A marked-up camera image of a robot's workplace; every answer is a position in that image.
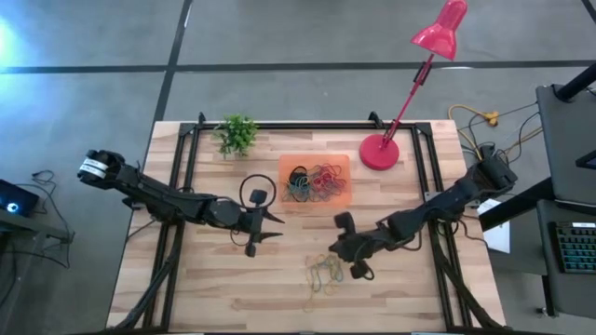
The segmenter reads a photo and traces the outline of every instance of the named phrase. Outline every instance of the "yellow cable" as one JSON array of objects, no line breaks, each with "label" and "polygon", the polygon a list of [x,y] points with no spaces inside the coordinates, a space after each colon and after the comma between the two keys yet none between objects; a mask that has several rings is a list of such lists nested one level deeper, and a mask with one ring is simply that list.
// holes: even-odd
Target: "yellow cable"
[{"label": "yellow cable", "polygon": [[[490,112],[490,113],[481,113],[481,112],[478,112],[477,110],[473,109],[472,107],[469,107],[469,106],[466,106],[463,104],[455,104],[455,105],[449,107],[449,111],[447,112],[447,115],[449,116],[450,120],[454,119],[453,113],[454,113],[455,108],[462,108],[462,109],[470,111],[476,115],[481,116],[488,123],[488,125],[491,127],[496,127],[496,125],[498,125],[497,117],[499,116],[499,112],[495,111],[495,112]],[[458,129],[457,132],[459,132],[459,134],[462,135],[464,137],[464,139],[466,139],[466,141],[471,146],[472,150],[474,150],[474,152],[476,153],[476,156],[478,157],[478,159],[482,159],[481,152],[476,147],[476,144],[474,144],[474,141],[462,130]]]}]

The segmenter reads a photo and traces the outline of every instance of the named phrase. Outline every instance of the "glowing blue light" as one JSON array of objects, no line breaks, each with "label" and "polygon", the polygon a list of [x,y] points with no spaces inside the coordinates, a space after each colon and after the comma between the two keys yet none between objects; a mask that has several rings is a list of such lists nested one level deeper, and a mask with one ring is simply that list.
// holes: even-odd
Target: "glowing blue light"
[{"label": "glowing blue light", "polygon": [[17,210],[19,210],[19,205],[15,204],[15,203],[10,203],[7,206],[7,211],[10,213],[15,213]]},{"label": "glowing blue light", "polygon": [[19,39],[10,23],[0,16],[0,72],[3,67],[13,65],[17,60]]}]

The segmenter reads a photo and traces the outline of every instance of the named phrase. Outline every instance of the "pink desk lamp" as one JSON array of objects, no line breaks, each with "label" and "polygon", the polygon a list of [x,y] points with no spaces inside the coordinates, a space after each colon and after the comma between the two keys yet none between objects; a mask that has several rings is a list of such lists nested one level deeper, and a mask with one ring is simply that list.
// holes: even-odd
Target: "pink desk lamp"
[{"label": "pink desk lamp", "polygon": [[457,43],[455,42],[455,30],[466,15],[466,0],[448,0],[440,11],[437,20],[432,25],[417,33],[410,42],[431,51],[426,62],[418,71],[414,79],[410,96],[401,107],[400,114],[393,121],[391,129],[385,135],[375,134],[367,137],[360,145],[360,159],[362,163],[375,170],[386,170],[393,167],[400,157],[400,148],[393,141],[393,135],[400,123],[403,113],[408,108],[416,90],[422,86],[430,71],[430,63],[435,54],[441,55],[448,60],[455,59]]}]

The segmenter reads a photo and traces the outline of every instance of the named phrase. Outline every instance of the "green leaves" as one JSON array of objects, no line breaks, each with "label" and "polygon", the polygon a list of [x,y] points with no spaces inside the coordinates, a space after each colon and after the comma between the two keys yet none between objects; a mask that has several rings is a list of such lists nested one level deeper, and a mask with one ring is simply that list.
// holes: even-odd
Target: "green leaves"
[{"label": "green leaves", "polygon": [[214,130],[213,138],[222,141],[219,152],[226,156],[232,152],[248,155],[248,150],[254,145],[258,127],[248,116],[233,114],[225,116],[224,122]]}]

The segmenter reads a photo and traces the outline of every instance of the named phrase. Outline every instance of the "black desk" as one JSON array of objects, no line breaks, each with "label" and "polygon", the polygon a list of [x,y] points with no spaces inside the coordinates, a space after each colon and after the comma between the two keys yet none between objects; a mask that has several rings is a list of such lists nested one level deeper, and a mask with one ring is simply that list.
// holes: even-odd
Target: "black desk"
[{"label": "black desk", "polygon": [[596,135],[596,96],[584,90],[572,102],[563,102],[554,87],[538,87],[536,97],[550,177],[482,214],[483,231],[535,208],[539,199],[575,204],[596,214],[596,170],[576,166],[578,158],[596,150],[596,141],[590,140]]},{"label": "black desk", "polygon": [[596,222],[596,216],[563,209],[557,203],[547,200],[538,201],[536,213],[547,265],[547,278],[543,276],[545,292],[549,293],[546,296],[547,309],[551,307],[554,311],[595,318],[596,275],[570,275],[559,271],[559,262],[552,251],[548,225],[553,221]]},{"label": "black desk", "polygon": [[[596,96],[584,90],[564,102],[557,99],[554,87],[538,87],[536,97],[550,177],[482,214],[482,230],[535,208],[537,227],[525,227],[526,232],[534,230],[534,235],[516,235],[523,229],[512,223],[512,254],[501,258],[509,258],[515,270],[542,275],[549,315],[564,312],[596,318],[596,309],[592,308],[596,302],[596,275],[561,273],[548,229],[553,221],[596,222],[596,170],[576,166],[578,158],[596,149],[596,141],[591,140],[596,136]],[[513,243],[516,239],[521,248]]]}]

